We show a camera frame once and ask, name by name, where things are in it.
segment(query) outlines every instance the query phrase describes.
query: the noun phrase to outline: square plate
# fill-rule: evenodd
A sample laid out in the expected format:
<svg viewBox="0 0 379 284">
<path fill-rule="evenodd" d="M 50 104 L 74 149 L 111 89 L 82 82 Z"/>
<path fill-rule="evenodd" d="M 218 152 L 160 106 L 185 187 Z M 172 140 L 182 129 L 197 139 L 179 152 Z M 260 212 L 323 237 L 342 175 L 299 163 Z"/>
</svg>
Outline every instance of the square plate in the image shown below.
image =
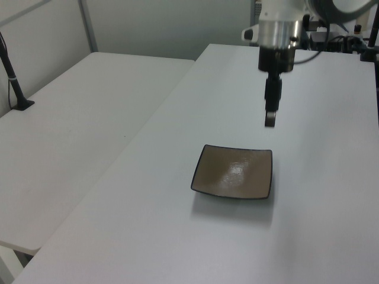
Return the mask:
<svg viewBox="0 0 379 284">
<path fill-rule="evenodd" d="M 239 199 L 265 199 L 270 194 L 272 151 L 205 145 L 191 189 Z"/>
</svg>

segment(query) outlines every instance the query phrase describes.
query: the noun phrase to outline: white wall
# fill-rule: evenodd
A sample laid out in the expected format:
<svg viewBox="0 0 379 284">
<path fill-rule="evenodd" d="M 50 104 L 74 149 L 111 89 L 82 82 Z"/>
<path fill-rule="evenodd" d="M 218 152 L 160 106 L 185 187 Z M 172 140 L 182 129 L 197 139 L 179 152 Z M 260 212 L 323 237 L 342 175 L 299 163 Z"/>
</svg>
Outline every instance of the white wall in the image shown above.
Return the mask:
<svg viewBox="0 0 379 284">
<path fill-rule="evenodd" d="M 3 25 L 0 31 L 26 97 L 89 54 L 77 0 L 52 0 Z M 9 111 L 7 78 L 0 64 L 0 116 Z"/>
<path fill-rule="evenodd" d="M 197 59 L 210 43 L 245 45 L 250 0 L 83 0 L 99 51 Z"/>
</svg>

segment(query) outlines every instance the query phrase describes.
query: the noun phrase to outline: cable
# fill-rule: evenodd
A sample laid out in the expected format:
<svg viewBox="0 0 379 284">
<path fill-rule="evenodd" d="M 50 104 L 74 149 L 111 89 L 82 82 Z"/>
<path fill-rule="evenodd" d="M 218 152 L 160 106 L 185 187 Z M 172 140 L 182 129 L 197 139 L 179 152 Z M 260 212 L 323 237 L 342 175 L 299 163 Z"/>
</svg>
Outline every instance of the cable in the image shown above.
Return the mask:
<svg viewBox="0 0 379 284">
<path fill-rule="evenodd" d="M 1 40 L 2 45 L 4 46 L 5 53 L 8 55 L 8 47 L 7 47 L 7 44 L 5 43 L 4 38 L 2 37 L 1 32 L 0 32 L 0 40 Z M 9 79 L 8 79 L 8 105 L 9 105 L 10 110 L 12 110 L 12 106 L 11 106 L 11 81 Z"/>
<path fill-rule="evenodd" d="M 8 79 L 8 105 L 10 110 L 12 110 L 11 106 L 11 81 Z"/>
<path fill-rule="evenodd" d="M 319 56 L 321 54 L 321 52 L 323 52 L 326 49 L 326 47 L 327 47 L 327 43 L 329 42 L 329 40 L 328 40 L 329 34 L 330 34 L 330 24 L 327 23 L 326 24 L 326 38 L 325 38 L 324 47 L 322 48 L 322 50 L 318 51 L 315 55 L 309 57 L 308 59 L 304 59 L 304 60 L 300 60 L 300 61 L 294 62 L 294 65 L 295 64 L 299 65 L 299 64 L 307 63 L 307 62 L 312 61 L 313 59 L 315 59 L 317 56 Z"/>
<path fill-rule="evenodd" d="M 2 37 L 2 33 L 1 33 L 1 32 L 0 32 L 0 39 L 1 39 L 1 41 L 2 41 L 3 46 L 5 47 L 5 52 L 6 52 L 7 55 L 8 55 L 7 44 L 5 43 L 5 40 L 4 40 L 4 38 Z"/>
</svg>

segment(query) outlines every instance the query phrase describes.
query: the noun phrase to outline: white table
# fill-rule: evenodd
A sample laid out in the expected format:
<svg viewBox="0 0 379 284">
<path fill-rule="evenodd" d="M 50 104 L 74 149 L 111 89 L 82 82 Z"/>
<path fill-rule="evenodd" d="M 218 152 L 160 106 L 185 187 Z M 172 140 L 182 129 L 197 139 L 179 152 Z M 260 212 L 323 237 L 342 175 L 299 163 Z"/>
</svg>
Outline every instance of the white table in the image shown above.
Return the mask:
<svg viewBox="0 0 379 284">
<path fill-rule="evenodd" d="M 192 66 L 93 53 L 0 119 L 0 245 L 49 239 Z"/>
<path fill-rule="evenodd" d="M 270 129 L 257 64 L 210 45 L 15 283 L 378 283 L 373 65 L 296 66 Z M 272 149 L 269 199 L 192 191 L 205 144 Z"/>
</svg>

